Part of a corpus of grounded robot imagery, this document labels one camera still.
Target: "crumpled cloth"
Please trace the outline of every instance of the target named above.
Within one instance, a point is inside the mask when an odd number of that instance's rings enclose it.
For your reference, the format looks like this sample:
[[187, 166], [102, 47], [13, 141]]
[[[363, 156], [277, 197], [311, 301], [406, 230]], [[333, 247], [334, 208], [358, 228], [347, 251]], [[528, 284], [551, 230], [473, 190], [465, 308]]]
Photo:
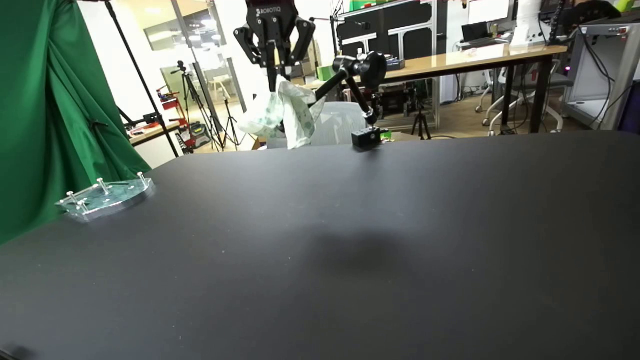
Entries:
[[287, 148], [296, 149], [311, 143], [311, 135], [316, 130], [316, 120], [320, 116], [326, 97], [316, 102], [316, 93], [294, 85], [281, 75], [276, 79], [276, 92], [257, 94], [244, 117], [238, 122], [238, 128], [245, 133], [282, 137], [276, 128], [284, 123]]

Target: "green box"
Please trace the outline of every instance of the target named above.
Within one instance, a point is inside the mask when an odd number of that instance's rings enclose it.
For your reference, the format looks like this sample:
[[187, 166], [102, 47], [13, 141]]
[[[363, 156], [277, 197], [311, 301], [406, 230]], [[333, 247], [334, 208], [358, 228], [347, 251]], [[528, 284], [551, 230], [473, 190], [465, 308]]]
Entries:
[[327, 81], [331, 79], [335, 72], [331, 68], [331, 66], [318, 66], [317, 68], [318, 80]]

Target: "green screen cloth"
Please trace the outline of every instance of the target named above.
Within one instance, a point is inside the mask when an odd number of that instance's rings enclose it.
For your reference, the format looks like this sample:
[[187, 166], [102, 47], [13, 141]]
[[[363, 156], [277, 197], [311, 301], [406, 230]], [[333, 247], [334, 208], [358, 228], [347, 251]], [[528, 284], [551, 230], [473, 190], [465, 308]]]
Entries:
[[5, 1], [0, 23], [2, 244], [59, 216], [54, 202], [67, 191], [149, 166], [125, 135], [74, 1]]

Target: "black table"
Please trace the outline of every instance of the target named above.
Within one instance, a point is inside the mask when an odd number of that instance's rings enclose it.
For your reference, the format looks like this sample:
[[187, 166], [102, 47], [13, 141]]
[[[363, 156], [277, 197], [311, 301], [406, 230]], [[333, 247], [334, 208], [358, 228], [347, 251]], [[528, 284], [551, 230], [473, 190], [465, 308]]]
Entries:
[[637, 359], [638, 154], [575, 132], [183, 156], [129, 211], [0, 247], [0, 347]]

